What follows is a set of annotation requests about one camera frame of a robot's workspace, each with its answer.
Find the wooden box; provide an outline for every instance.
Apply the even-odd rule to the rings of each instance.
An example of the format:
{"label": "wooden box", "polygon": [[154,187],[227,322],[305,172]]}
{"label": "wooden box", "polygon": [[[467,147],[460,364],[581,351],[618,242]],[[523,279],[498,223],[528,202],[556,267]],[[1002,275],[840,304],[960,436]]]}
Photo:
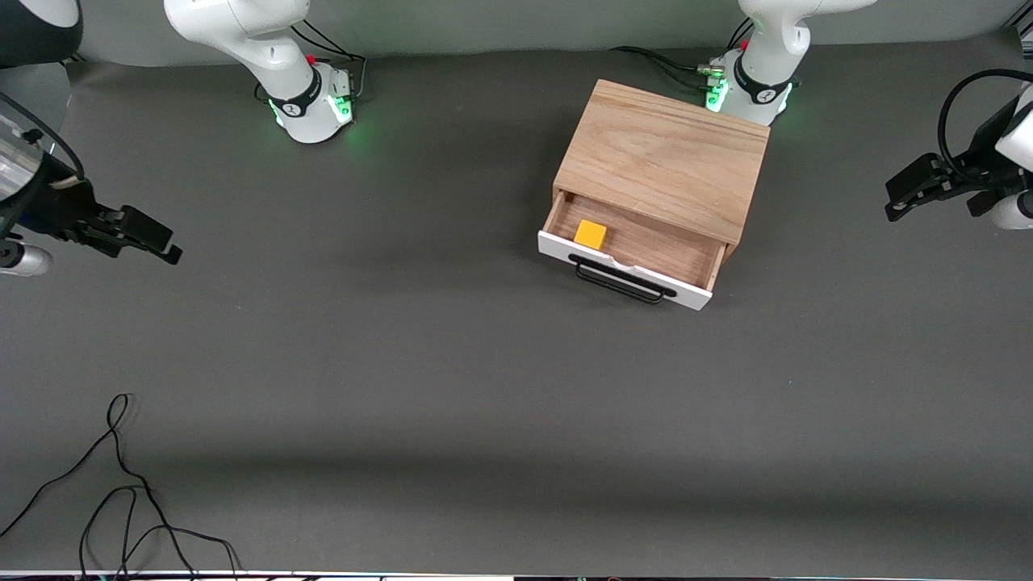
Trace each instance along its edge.
{"label": "wooden box", "polygon": [[[739,246],[768,127],[599,81],[553,187],[538,250],[646,302],[700,309]],[[573,242],[606,226],[599,250]]]}

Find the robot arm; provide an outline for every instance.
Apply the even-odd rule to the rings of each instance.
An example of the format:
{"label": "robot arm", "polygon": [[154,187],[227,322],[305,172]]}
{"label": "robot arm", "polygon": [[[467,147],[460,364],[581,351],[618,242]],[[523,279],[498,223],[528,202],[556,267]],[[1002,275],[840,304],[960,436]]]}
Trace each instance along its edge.
{"label": "robot arm", "polygon": [[241,61],[269,93],[277,122],[295,141],[314,144],[351,122],[351,81],[310,62],[283,32],[308,12],[309,0],[165,0],[181,36]]}
{"label": "robot arm", "polygon": [[975,193],[968,201],[973,217],[989,216],[1004,230],[1033,228],[1033,85],[984,122],[969,148],[958,156],[946,151],[944,127],[953,96],[972,81],[984,77],[1023,78],[1021,71],[987,70],[959,84],[940,113],[941,153],[927,153],[886,182],[886,217],[896,222],[911,210]]}
{"label": "robot arm", "polygon": [[733,48],[712,65],[731,70],[719,96],[708,108],[771,125],[789,96],[789,80],[811,48],[811,30],[804,19],[849,12],[876,0],[739,0],[756,28],[746,50]]}
{"label": "robot arm", "polygon": [[[0,68],[58,62],[79,49],[83,36],[76,0],[0,0]],[[71,149],[32,112],[0,91],[0,274],[35,276],[53,263],[50,252],[23,244],[18,225],[64,242],[118,256],[131,246],[176,264],[173,232],[129,206],[113,210],[96,202],[93,186]],[[24,130],[8,116],[36,125]],[[43,131],[65,149],[68,167],[39,147]]]}

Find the open drawer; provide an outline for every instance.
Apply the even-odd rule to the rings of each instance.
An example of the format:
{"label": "open drawer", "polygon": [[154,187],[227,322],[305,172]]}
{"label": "open drawer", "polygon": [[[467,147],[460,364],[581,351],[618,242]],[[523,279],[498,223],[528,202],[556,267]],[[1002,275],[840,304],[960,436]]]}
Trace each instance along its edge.
{"label": "open drawer", "polygon": [[[606,226],[599,250],[573,242],[582,220]],[[629,210],[560,190],[538,251],[574,265],[589,282],[648,303],[667,299],[701,309],[727,244]]]}

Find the black metal handle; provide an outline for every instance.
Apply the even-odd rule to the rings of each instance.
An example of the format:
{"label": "black metal handle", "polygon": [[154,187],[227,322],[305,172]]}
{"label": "black metal handle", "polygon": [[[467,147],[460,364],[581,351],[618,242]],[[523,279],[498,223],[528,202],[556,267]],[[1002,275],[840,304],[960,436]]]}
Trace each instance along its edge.
{"label": "black metal handle", "polygon": [[[614,293],[619,293],[625,297],[630,297],[636,301],[641,301],[649,305],[658,305],[665,297],[675,298],[678,296],[678,293],[670,288],[660,286],[653,281],[638,278],[637,276],[630,275],[613,267],[607,267],[602,263],[597,263],[584,256],[570,254],[569,259],[574,264],[574,274],[577,275],[577,278],[602,286]],[[583,267],[588,267],[592,270],[585,270]]]}

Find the black cable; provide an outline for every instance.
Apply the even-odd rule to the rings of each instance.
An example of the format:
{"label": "black cable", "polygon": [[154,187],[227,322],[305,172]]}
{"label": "black cable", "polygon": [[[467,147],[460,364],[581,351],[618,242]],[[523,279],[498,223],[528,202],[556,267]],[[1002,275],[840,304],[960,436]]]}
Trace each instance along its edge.
{"label": "black cable", "polygon": [[312,32],[315,32],[316,34],[318,34],[320,38],[322,38],[323,40],[330,42],[331,45],[334,47],[335,49],[337,49],[342,56],[350,57],[351,60],[364,60],[364,61],[366,60],[366,57],[364,57],[362,55],[355,55],[355,54],[349,53],[348,51],[345,51],[344,49],[342,49],[340,44],[338,44],[337,42],[331,40],[328,36],[326,36],[325,34],[323,34],[318,28],[315,27],[315,25],[313,25],[312,23],[310,23],[308,21],[308,19],[306,19],[306,20],[304,20],[302,22],[305,23],[305,26],[311,28]]}
{"label": "black cable", "polygon": [[[357,55],[357,54],[349,53],[348,51],[345,51],[344,48],[342,48],[340,44],[338,44],[337,42],[335,42],[330,36],[326,36],[325,34],[323,34],[322,31],[320,31],[318,28],[315,27],[315,25],[313,25],[312,23],[310,23],[308,21],[308,19],[306,19],[306,20],[304,20],[302,22],[305,23],[305,26],[308,26],[309,28],[312,29],[313,32],[315,32],[316,34],[318,34],[320,38],[322,38],[323,40],[325,40],[326,42],[328,42],[331,44],[331,47],[327,47],[325,44],[322,44],[320,42],[317,42],[317,41],[309,38],[302,31],[298,30],[296,26],[291,26],[290,30],[294,31],[294,34],[296,34],[299,38],[301,38],[302,40],[305,40],[306,42],[308,42],[309,44],[312,44],[313,47],[316,47],[318,49],[322,49],[323,51],[326,51],[327,53],[331,53],[331,54],[334,54],[334,55],[339,55],[339,56],[345,57],[345,58],[347,58],[347,59],[349,59],[351,61],[359,61],[359,62],[363,63],[363,67],[362,67],[362,69],[361,69],[361,71],[358,73],[358,77],[359,77],[358,90],[357,91],[352,91],[352,95],[354,96],[354,98],[361,97],[363,95],[363,91],[366,90],[366,67],[367,67],[367,64],[368,64],[368,59],[366,57],[364,57],[363,55]],[[255,99],[257,100],[258,99],[258,88],[257,87],[255,88],[254,96],[255,96]]]}
{"label": "black cable", "polygon": [[678,61],[671,60],[656,51],[650,51],[649,49],[643,49],[640,47],[614,47],[611,51],[616,51],[619,53],[632,53],[635,55],[641,55],[651,61],[661,62],[671,68],[678,70],[684,70],[685,72],[695,72],[697,67],[691,64],[682,64]]}
{"label": "black cable", "polygon": [[[189,530],[186,528],[175,527],[171,524],[169,524],[168,519],[165,517],[164,511],[162,511],[161,506],[158,503],[157,498],[155,498],[154,489],[151,487],[150,482],[148,482],[148,480],[143,476],[140,476],[139,473],[132,471],[126,464],[125,458],[123,457],[122,454],[122,441],[119,437],[118,426],[121,424],[123,418],[125,418],[128,408],[129,408],[129,394],[119,394],[115,396],[114,399],[112,399],[111,403],[107,405],[107,414],[105,417],[107,423],[107,430],[100,437],[98,437],[93,442],[92,446],[90,446],[90,448],[86,451],[86,454],[84,454],[83,457],[80,458],[79,462],[76,462],[75,465],[73,465],[71,468],[69,468],[67,471],[65,471],[58,478],[48,481],[36,490],[36,493],[33,494],[29,502],[25,506],[24,509],[22,509],[22,512],[19,513],[17,517],[14,517],[14,520],[12,520],[10,524],[8,524],[3,529],[3,531],[0,531],[0,539],[2,539],[5,534],[7,534],[10,531],[10,529],[13,528],[14,525],[17,525],[22,520],[22,518],[25,517],[26,514],[28,514],[29,510],[32,509],[36,500],[39,498],[40,494],[42,494],[42,492],[48,487],[57,482],[60,482],[61,480],[75,472],[80,467],[83,466],[83,464],[86,463],[86,461],[90,458],[90,456],[97,449],[97,447],[100,446],[102,441],[104,441],[108,437],[112,437],[115,440],[115,457],[118,460],[119,468],[121,468],[122,471],[125,472],[126,475],[131,476],[137,481],[139,481],[139,484],[125,485],[113,489],[111,492],[107,493],[106,496],[104,496],[104,499],[101,500],[100,503],[97,506],[97,508],[94,510],[93,515],[90,517],[90,520],[87,522],[86,527],[83,529],[83,534],[80,537],[79,559],[80,559],[81,573],[84,575],[84,579],[86,578],[85,577],[86,558],[84,556],[84,551],[86,549],[87,541],[89,540],[90,531],[93,528],[93,524],[96,521],[97,516],[100,514],[100,512],[104,509],[105,506],[107,506],[107,503],[112,500],[112,498],[114,498],[120,492],[129,492],[132,495],[132,499],[129,504],[129,510],[126,514],[125,530],[123,531],[122,536],[122,552],[121,552],[122,561],[117,572],[124,574],[123,579],[128,580],[129,578],[129,565],[128,565],[129,558],[136,551],[136,548],[139,547],[139,544],[144,541],[144,539],[155,530],[165,530],[168,532],[168,537],[169,539],[171,539],[173,546],[176,549],[177,557],[179,557],[180,562],[183,563],[183,565],[190,571],[191,575],[196,575],[197,572],[193,568],[193,565],[190,564],[190,561],[187,560],[186,556],[183,554],[183,550],[180,547],[179,540],[177,539],[176,533],[180,532],[183,534],[188,534],[190,537],[195,537],[212,543],[221,544],[223,548],[226,550],[226,555],[229,557],[229,565],[233,571],[233,578],[236,579],[237,571],[244,568],[241,564],[240,556],[237,554],[237,551],[236,549],[233,549],[233,546],[230,545],[228,541],[225,541],[223,539],[219,539],[217,537],[211,537],[208,534],[202,534],[200,532],[196,532],[194,530]],[[161,524],[151,527],[147,532],[144,533],[143,537],[140,537],[136,541],[132,549],[127,550],[129,545],[129,531],[132,525],[133,511],[136,508],[136,500],[138,498],[137,491],[139,490],[144,491],[144,494],[147,496],[151,506],[154,508],[155,513],[157,513],[158,519],[161,521]]]}
{"label": "black cable", "polygon": [[1011,26],[1019,26],[1019,23],[1022,22],[1022,20],[1026,18],[1026,14],[1030,13],[1030,10],[1033,10],[1033,4],[1030,4],[1029,6],[1027,6],[1026,9],[1023,10],[1023,13],[1021,13],[1018,17],[1015,17],[1014,19],[1012,19],[1011,20]]}
{"label": "black cable", "polygon": [[61,135],[59,135],[57,131],[51,129],[50,125],[43,123],[43,121],[38,117],[36,117],[35,115],[33,115],[31,111],[25,109],[24,106],[22,106],[21,103],[10,98],[10,96],[8,96],[7,93],[0,91],[0,100],[9,104],[14,111],[24,115],[26,118],[29,119],[29,121],[35,123],[37,127],[42,129],[44,133],[50,135],[50,137],[54,140],[54,143],[58,144],[58,147],[60,147],[62,150],[64,150],[66,154],[68,154],[68,158],[71,159],[72,164],[75,166],[75,177],[79,178],[81,181],[86,181],[86,171],[83,169],[83,162],[79,160],[79,156],[75,155],[75,152],[72,151],[71,147],[68,144],[66,144],[64,140],[61,139]]}
{"label": "black cable", "polygon": [[305,40],[306,42],[308,42],[309,44],[312,44],[313,47],[316,47],[318,49],[322,49],[323,51],[326,51],[327,53],[332,53],[332,54],[335,54],[335,55],[340,55],[340,56],[345,57],[345,58],[347,58],[349,60],[353,60],[353,61],[356,61],[356,60],[358,60],[358,61],[365,61],[366,60],[366,57],[364,57],[362,55],[355,55],[355,54],[349,53],[348,51],[345,51],[344,49],[342,49],[340,44],[338,44],[337,42],[334,42],[333,40],[331,40],[330,38],[327,38],[326,35],[323,34],[322,32],[319,32],[319,29],[317,29],[316,27],[312,26],[312,24],[309,21],[306,20],[306,21],[302,21],[302,22],[304,22],[306,25],[308,25],[308,27],[311,28],[313,31],[315,31],[315,33],[318,34],[320,37],[322,37],[327,42],[330,42],[331,44],[333,44],[334,48],[327,47],[325,44],[322,44],[320,42],[317,42],[317,41],[309,38],[301,30],[298,30],[296,26],[291,26],[290,30],[294,31],[294,34],[296,34],[298,37],[301,38],[302,40]]}
{"label": "black cable", "polygon": [[327,53],[334,53],[334,54],[338,54],[338,55],[340,54],[340,52],[337,51],[336,49],[331,49],[330,47],[326,47],[324,44],[320,44],[319,42],[316,42],[315,40],[309,38],[304,33],[302,33],[301,30],[298,30],[296,26],[291,26],[290,30],[293,30],[294,34],[296,34],[299,36],[299,38],[301,38],[302,40],[305,40],[306,42],[308,42],[309,44],[312,44],[313,47],[316,47],[317,49],[322,49],[323,51],[326,51]]}
{"label": "black cable", "polygon": [[747,31],[750,30],[751,26],[753,26],[753,21],[750,19],[746,19],[739,23],[739,26],[735,27],[735,31],[731,33],[731,37],[728,38],[728,50],[731,50],[731,48],[735,45],[737,37],[742,38],[741,34],[746,34]]}
{"label": "black cable", "polygon": [[[90,520],[87,521],[86,528],[83,529],[83,533],[79,538],[79,570],[80,570],[80,573],[83,574],[83,579],[87,578],[86,577],[86,557],[84,556],[84,552],[86,550],[86,541],[90,538],[90,530],[93,529],[93,523],[94,523],[94,521],[97,520],[97,516],[100,515],[100,511],[103,510],[103,508],[105,506],[107,506],[107,502],[109,502],[111,499],[114,498],[115,495],[118,494],[119,492],[130,492],[132,494],[132,503],[129,506],[129,519],[128,520],[131,520],[132,519],[133,509],[136,507],[136,490],[140,489],[140,488],[143,488],[143,487],[139,486],[139,485],[131,484],[131,485],[128,485],[128,486],[120,486],[118,488],[113,489],[111,492],[107,493],[106,496],[104,496],[104,499],[101,500],[99,504],[97,504],[97,508],[94,509],[93,514],[90,515]],[[123,536],[123,539],[124,539],[124,541],[123,541],[123,546],[122,546],[122,552],[124,554],[125,553],[126,545],[129,544],[129,522],[126,522],[126,529],[125,529],[125,534]],[[124,565],[125,565],[125,563],[123,562],[122,565],[119,567],[119,571],[122,571],[122,567],[124,567]]]}
{"label": "black cable", "polygon": [[98,437],[96,441],[93,442],[90,449],[86,451],[86,454],[84,454],[83,457],[79,459],[79,462],[75,462],[74,466],[68,468],[68,470],[65,473],[59,476],[58,478],[43,483],[42,486],[36,489],[36,493],[32,495],[32,498],[30,498],[29,502],[25,506],[25,508],[22,509],[22,512],[19,513],[17,517],[14,517],[14,520],[10,521],[10,524],[8,524],[6,527],[4,527],[2,531],[0,531],[0,539],[3,539],[8,532],[10,532],[10,529],[14,528],[14,525],[17,525],[19,521],[21,521],[25,517],[26,514],[28,514],[29,509],[32,509],[32,507],[36,503],[36,500],[39,498],[39,495],[42,494],[43,491],[46,490],[49,486],[68,478],[69,476],[72,475],[72,472],[80,469],[83,466],[83,464],[85,464],[86,461],[90,458],[90,455],[93,454],[93,451],[96,450],[97,447],[100,446],[102,441],[107,439],[107,437],[112,435],[114,431],[115,431],[114,428],[108,428],[107,431],[103,433],[103,435]]}
{"label": "black cable", "polygon": [[[165,525],[163,524],[156,524],[151,528],[148,528],[147,531],[144,532],[144,534],[140,534],[139,539],[136,540],[136,543],[132,546],[132,549],[129,549],[129,553],[126,555],[126,559],[128,560],[129,558],[132,558],[132,555],[133,553],[136,552],[136,549],[139,548],[144,540],[150,537],[152,532],[154,532],[155,530],[161,530],[163,528],[165,528]],[[237,554],[237,549],[234,549],[233,546],[230,545],[228,541],[224,539],[219,539],[218,537],[201,534],[200,532],[190,530],[187,528],[178,528],[174,526],[173,530],[175,530],[176,532],[182,532],[183,534],[196,537],[197,539],[201,539],[204,541],[210,541],[212,543],[219,543],[220,545],[222,545],[222,548],[226,550],[226,557],[229,559],[229,567],[233,572],[234,578],[237,577],[237,570],[244,569],[244,565],[241,563],[241,557],[240,555]]]}
{"label": "black cable", "polygon": [[269,102],[268,101],[268,99],[269,99],[269,93],[265,94],[265,98],[264,99],[258,96],[258,91],[261,88],[262,88],[261,87],[261,83],[255,83],[255,90],[254,90],[254,93],[253,93],[253,95],[255,97],[255,100],[258,101],[258,102],[260,102],[260,103]]}
{"label": "black cable", "polygon": [[750,33],[751,30],[753,30],[753,21],[750,21],[750,26],[746,27],[746,30],[741,32],[739,36],[737,36],[735,39],[731,41],[731,45],[728,47],[728,49],[729,50],[734,49],[735,44],[739,44],[743,40],[743,38],[745,38],[746,35]]}
{"label": "black cable", "polygon": [[950,106],[954,103],[954,99],[958,98],[958,95],[961,94],[965,87],[968,87],[972,83],[988,77],[1003,77],[1006,79],[1018,79],[1019,81],[1033,83],[1033,73],[1010,68],[991,68],[988,70],[980,70],[975,74],[970,74],[965,78],[961,83],[954,85],[954,88],[950,90],[950,93],[947,94],[947,98],[943,101],[943,106],[940,109],[940,117],[936,123],[936,142],[940,146],[940,156],[943,157],[943,160],[947,163],[950,170],[958,175],[959,178],[973,185],[992,188],[996,187],[997,184],[983,179],[981,176],[973,176],[963,171],[961,164],[958,163],[958,160],[950,155],[950,149],[947,146],[947,117],[950,114]]}
{"label": "black cable", "polygon": [[670,70],[670,69],[667,68],[667,67],[671,67],[675,70],[682,71],[682,72],[695,72],[696,71],[696,67],[693,66],[693,65],[682,64],[682,63],[674,61],[674,60],[671,60],[671,59],[669,59],[669,58],[667,58],[667,57],[665,57],[665,56],[663,56],[663,55],[661,55],[659,53],[656,53],[654,51],[650,51],[648,49],[641,49],[639,47],[614,47],[613,49],[611,49],[611,51],[616,51],[616,52],[620,52],[620,53],[631,53],[631,54],[635,54],[635,55],[641,55],[641,56],[646,57],[646,59],[649,60],[651,63],[655,64],[656,67],[660,69],[660,72],[664,73],[671,81],[674,81],[675,83],[678,83],[682,87],[685,87],[685,88],[688,88],[688,89],[692,89],[694,91],[706,91],[707,90],[707,87],[705,87],[702,85],[699,85],[699,84],[689,83],[688,81],[686,81],[686,80],[682,79],[681,77],[679,77],[678,74],[676,74],[675,71],[672,71],[672,70]]}

